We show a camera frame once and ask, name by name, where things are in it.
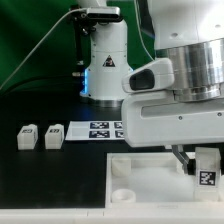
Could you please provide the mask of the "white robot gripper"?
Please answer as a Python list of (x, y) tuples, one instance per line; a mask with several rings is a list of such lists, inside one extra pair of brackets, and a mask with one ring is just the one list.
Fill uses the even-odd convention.
[(224, 142), (224, 99), (178, 103), (166, 91), (129, 95), (122, 104), (125, 141), (131, 147), (172, 145), (172, 153), (187, 175), (196, 172), (196, 160), (186, 144)]

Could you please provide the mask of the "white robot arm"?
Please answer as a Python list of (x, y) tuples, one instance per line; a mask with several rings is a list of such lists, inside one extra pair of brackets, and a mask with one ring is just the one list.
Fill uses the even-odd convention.
[(224, 0), (134, 0), (140, 29), (154, 39), (150, 63), (131, 70), (127, 27), (107, 0), (77, 0), (91, 35), (82, 97), (121, 106), (132, 147), (171, 146), (190, 175), (224, 173), (217, 151), (189, 158), (188, 144), (224, 142)]

